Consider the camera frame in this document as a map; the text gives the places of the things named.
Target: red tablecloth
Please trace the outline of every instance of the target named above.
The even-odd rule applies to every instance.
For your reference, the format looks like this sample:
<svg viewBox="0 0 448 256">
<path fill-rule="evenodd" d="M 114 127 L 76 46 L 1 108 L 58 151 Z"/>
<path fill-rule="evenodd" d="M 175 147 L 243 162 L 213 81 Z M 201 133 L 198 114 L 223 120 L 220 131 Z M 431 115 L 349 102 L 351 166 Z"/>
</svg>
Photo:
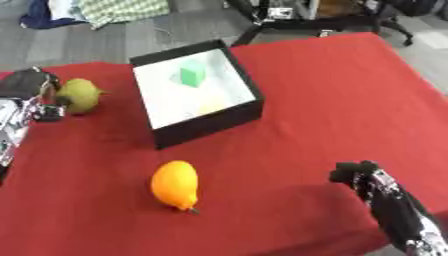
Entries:
<svg viewBox="0 0 448 256">
<path fill-rule="evenodd" d="M 448 220 L 448 105 L 372 34 L 233 52 L 266 95 L 259 121 L 155 151 L 131 67 L 51 68 L 112 93 L 90 115 L 37 124 L 0 189 L 8 256 L 357 255 L 385 242 L 329 184 L 338 161 L 378 161 Z M 145 182 L 167 161 L 200 177 L 199 216 Z"/>
</svg>

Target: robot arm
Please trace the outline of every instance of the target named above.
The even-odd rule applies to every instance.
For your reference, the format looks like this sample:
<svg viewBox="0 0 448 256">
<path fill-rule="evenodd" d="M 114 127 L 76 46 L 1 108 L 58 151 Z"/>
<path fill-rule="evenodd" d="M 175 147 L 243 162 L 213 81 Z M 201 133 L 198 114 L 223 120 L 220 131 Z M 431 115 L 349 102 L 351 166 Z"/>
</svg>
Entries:
<svg viewBox="0 0 448 256">
<path fill-rule="evenodd" d="M 58 121 L 64 116 L 66 102 L 45 104 L 59 89 L 55 75 L 36 67 L 14 72 L 0 81 L 0 182 L 30 122 Z"/>
<path fill-rule="evenodd" d="M 448 245 L 433 216 L 377 164 L 338 163 L 330 181 L 344 183 L 357 193 L 397 249 L 409 256 L 448 256 Z"/>
</svg>

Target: open box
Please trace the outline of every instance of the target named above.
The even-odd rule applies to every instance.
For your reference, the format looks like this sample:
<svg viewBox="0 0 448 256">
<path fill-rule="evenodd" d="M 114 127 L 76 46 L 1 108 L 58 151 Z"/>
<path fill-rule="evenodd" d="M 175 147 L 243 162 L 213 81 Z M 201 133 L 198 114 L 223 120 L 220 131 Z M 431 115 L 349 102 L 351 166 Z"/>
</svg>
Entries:
<svg viewBox="0 0 448 256">
<path fill-rule="evenodd" d="M 158 149 L 261 117 L 263 95 L 221 40 L 130 61 Z M 205 71 L 197 87 L 182 80 L 191 62 Z"/>
</svg>

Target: checkered cloth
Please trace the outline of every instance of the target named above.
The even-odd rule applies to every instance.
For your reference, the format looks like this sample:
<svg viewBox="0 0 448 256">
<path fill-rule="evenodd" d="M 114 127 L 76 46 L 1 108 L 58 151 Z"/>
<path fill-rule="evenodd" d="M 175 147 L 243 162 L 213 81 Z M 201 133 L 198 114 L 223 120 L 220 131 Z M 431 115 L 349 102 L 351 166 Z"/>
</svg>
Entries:
<svg viewBox="0 0 448 256">
<path fill-rule="evenodd" d="M 78 7 L 92 29 L 109 23 L 146 19 L 167 14 L 167 0 L 80 0 Z"/>
</svg>

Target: cloth on floor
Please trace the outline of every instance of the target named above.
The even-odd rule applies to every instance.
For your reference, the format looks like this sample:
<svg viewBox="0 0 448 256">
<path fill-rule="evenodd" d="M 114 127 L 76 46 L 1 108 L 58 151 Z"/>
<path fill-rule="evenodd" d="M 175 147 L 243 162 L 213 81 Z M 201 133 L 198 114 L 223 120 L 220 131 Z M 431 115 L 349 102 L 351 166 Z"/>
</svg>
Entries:
<svg viewBox="0 0 448 256">
<path fill-rule="evenodd" d="M 52 20 L 63 18 L 86 21 L 78 7 L 79 0 L 49 0 L 48 7 Z"/>
<path fill-rule="evenodd" d="M 65 25 L 77 24 L 82 21 L 72 17 L 52 18 L 52 12 L 48 6 L 49 0 L 31 0 L 28 12 L 20 18 L 20 24 L 26 28 L 49 29 Z"/>
<path fill-rule="evenodd" d="M 92 29 L 169 13 L 167 0 L 79 0 L 78 7 Z"/>
</svg>

